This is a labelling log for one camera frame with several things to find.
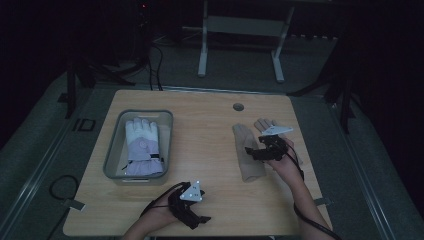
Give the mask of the grey plastic basket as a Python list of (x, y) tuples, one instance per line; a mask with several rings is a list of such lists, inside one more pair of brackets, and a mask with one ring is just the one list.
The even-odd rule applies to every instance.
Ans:
[[(130, 176), (126, 174), (128, 149), (125, 124), (139, 117), (155, 122), (159, 134), (159, 155), (163, 172), (148, 176)], [(120, 185), (162, 185), (168, 178), (169, 153), (173, 127), (173, 115), (167, 110), (125, 110), (120, 113), (105, 159), (103, 172), (106, 177)]]

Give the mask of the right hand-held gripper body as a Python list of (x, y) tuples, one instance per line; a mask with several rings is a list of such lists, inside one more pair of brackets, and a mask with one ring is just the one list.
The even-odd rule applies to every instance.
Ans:
[(291, 127), (285, 126), (271, 126), (262, 130), (259, 141), (263, 143), (266, 148), (260, 150), (259, 159), (280, 161), (288, 152), (288, 145), (281, 137), (281, 134), (291, 131)]

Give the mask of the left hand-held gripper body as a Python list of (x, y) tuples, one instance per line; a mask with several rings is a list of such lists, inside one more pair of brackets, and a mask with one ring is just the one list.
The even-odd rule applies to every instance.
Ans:
[(181, 182), (172, 187), (173, 193), (168, 197), (168, 207), (171, 213), (185, 225), (204, 223), (204, 217), (196, 215), (191, 206), (203, 200), (204, 191), (200, 182)]

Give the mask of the person's left hand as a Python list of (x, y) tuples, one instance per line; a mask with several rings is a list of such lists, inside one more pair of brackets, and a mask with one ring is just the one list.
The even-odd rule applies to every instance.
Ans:
[(158, 198), (155, 204), (143, 215), (151, 231), (166, 227), (178, 222), (168, 207), (168, 197), (170, 193)]

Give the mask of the dark curtain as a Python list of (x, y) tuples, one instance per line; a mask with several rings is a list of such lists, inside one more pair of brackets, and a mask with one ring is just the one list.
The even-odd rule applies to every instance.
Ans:
[(337, 63), (424, 211), (424, 0), (348, 0)]

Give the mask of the person's right hand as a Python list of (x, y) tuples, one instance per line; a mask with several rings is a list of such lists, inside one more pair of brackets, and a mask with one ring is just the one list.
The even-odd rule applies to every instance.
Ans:
[(290, 189), (298, 190), (304, 185), (304, 180), (298, 167), (298, 159), (294, 151), (294, 143), (287, 138), (284, 138), (284, 141), (288, 146), (287, 153), (281, 160), (269, 160), (268, 164), (274, 171), (277, 172)]

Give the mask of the white and purple ski glove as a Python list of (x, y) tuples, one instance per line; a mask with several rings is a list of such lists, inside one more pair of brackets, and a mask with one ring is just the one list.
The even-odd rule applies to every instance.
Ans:
[(126, 122), (125, 133), (128, 149), (126, 174), (148, 176), (162, 173), (157, 124), (136, 117)]

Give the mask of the white metal stand frame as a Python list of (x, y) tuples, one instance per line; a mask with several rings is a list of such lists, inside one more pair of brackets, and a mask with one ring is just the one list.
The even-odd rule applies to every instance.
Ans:
[(288, 35), (295, 7), (289, 7), (285, 19), (277, 21), (210, 15), (208, 13), (208, 5), (209, 0), (203, 0), (202, 42), (197, 75), (199, 77), (206, 76), (209, 32), (277, 37), (279, 40), (278, 45), (270, 54), (276, 82), (283, 83), (285, 77), (280, 61), (280, 54)]

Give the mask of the black equipment stand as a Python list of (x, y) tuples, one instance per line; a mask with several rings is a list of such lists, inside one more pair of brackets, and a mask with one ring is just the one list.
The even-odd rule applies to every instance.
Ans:
[(151, 49), (151, 6), (150, 0), (134, 0), (136, 8), (136, 27), (139, 31), (139, 57), (138, 62), (145, 66), (149, 60)]

